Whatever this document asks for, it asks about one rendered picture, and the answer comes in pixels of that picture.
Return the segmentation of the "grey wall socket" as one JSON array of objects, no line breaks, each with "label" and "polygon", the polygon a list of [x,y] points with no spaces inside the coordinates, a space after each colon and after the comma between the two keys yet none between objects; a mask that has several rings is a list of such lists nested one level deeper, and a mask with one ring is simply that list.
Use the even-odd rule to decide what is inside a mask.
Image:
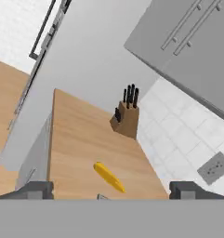
[{"label": "grey wall socket", "polygon": [[203,164],[197,172],[208,185],[211,185],[224,175],[224,154],[218,152]]}]

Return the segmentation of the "grey fridge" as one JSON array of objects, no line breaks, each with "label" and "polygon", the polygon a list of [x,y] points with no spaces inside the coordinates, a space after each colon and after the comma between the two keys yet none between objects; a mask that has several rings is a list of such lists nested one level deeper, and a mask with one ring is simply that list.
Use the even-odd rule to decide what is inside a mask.
[{"label": "grey fridge", "polygon": [[20,169],[60,89],[113,112],[124,88],[143,97],[159,75],[124,48],[152,0],[72,0],[35,76],[0,154],[9,171]]}]

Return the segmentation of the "grey wall cupboard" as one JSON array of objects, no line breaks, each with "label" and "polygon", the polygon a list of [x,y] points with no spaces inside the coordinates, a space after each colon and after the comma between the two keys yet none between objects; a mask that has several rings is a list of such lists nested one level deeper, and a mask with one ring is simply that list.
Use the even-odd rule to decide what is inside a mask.
[{"label": "grey wall cupboard", "polygon": [[224,0],[177,56],[173,52],[213,0],[203,0],[176,38],[161,49],[194,1],[152,0],[125,49],[224,120]]}]

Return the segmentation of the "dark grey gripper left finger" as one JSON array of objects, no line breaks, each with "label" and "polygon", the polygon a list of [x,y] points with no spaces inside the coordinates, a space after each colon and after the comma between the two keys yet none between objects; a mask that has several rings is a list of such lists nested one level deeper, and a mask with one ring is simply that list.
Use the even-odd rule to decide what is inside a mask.
[{"label": "dark grey gripper left finger", "polygon": [[52,181],[30,181],[20,189],[0,195],[0,199],[53,199]]}]

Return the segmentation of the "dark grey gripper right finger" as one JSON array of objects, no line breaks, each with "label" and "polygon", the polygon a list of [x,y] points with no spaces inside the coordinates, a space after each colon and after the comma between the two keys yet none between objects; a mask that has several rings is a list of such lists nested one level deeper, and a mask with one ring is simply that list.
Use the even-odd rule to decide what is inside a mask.
[{"label": "dark grey gripper right finger", "polygon": [[224,196],[204,190],[193,181],[171,181],[169,183],[169,198],[178,200],[201,200],[201,199],[221,199]]}]

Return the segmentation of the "wooden knife block black knives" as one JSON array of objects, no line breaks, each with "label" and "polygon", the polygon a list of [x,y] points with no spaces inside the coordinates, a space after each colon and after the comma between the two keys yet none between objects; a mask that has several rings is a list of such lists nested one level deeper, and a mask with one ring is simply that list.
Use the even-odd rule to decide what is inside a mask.
[{"label": "wooden knife block black knives", "polygon": [[110,120],[112,130],[126,137],[136,139],[138,131],[138,93],[134,84],[124,89],[123,99],[115,108],[115,113]]}]

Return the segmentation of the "yellow banana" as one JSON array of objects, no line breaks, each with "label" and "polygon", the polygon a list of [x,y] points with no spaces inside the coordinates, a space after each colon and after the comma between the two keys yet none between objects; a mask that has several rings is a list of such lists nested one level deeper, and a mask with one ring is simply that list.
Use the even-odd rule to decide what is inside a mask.
[{"label": "yellow banana", "polygon": [[117,191],[125,193],[125,187],[122,182],[113,174],[113,172],[101,162],[93,164],[94,170]]}]

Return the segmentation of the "grey base cabinet front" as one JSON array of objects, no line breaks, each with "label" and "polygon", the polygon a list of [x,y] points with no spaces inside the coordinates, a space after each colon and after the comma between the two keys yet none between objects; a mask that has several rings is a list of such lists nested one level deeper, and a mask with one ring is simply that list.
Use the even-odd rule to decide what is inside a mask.
[{"label": "grey base cabinet front", "polygon": [[15,190],[20,189],[30,181],[46,181],[51,119],[52,114],[47,117],[39,135],[20,167]]}]

